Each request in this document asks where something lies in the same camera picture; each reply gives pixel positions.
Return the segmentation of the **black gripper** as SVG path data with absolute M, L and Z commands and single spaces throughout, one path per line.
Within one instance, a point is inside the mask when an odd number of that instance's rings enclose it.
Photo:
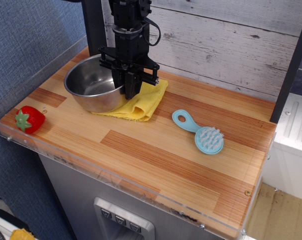
M 151 85 L 159 83 L 160 66 L 148 56 L 150 25 L 139 24 L 126 29 L 112 26 L 115 47 L 101 46 L 100 65 L 111 70 L 114 86 L 131 100 L 140 93 L 142 82 Z

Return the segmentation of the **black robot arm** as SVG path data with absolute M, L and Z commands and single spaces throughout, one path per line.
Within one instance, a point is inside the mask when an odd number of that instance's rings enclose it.
M 149 58 L 150 26 L 160 30 L 159 26 L 147 18 L 152 12 L 150 0 L 110 0 L 113 16 L 112 31 L 115 47 L 101 46 L 100 65 L 111 70 L 114 86 L 124 87 L 127 100 L 140 93 L 142 83 L 157 85 L 160 66 Z

